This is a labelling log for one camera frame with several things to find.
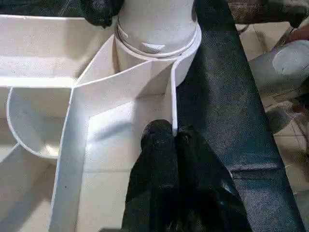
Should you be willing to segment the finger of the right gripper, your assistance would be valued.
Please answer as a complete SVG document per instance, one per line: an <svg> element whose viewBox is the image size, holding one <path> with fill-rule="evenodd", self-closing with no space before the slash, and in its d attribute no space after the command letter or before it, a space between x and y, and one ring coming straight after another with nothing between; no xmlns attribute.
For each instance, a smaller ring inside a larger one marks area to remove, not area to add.
<svg viewBox="0 0 309 232"><path fill-rule="evenodd" d="M117 16L124 0L81 0L83 16L87 22L103 28L112 25L113 17Z"/></svg>

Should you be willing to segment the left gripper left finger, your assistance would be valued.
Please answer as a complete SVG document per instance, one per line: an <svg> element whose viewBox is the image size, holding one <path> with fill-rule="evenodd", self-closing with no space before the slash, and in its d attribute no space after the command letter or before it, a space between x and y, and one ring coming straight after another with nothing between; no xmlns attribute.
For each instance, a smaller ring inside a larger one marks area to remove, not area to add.
<svg viewBox="0 0 309 232"><path fill-rule="evenodd" d="M175 232L179 178L171 124L154 120L144 129L141 153L129 177L123 232Z"/></svg>

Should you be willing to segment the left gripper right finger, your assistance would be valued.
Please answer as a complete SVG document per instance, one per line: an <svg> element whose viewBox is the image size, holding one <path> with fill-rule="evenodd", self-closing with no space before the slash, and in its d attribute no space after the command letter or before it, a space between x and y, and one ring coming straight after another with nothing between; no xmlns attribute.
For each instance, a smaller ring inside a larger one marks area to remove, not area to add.
<svg viewBox="0 0 309 232"><path fill-rule="evenodd" d="M250 232L248 215L230 171L193 127L176 138L182 232Z"/></svg>

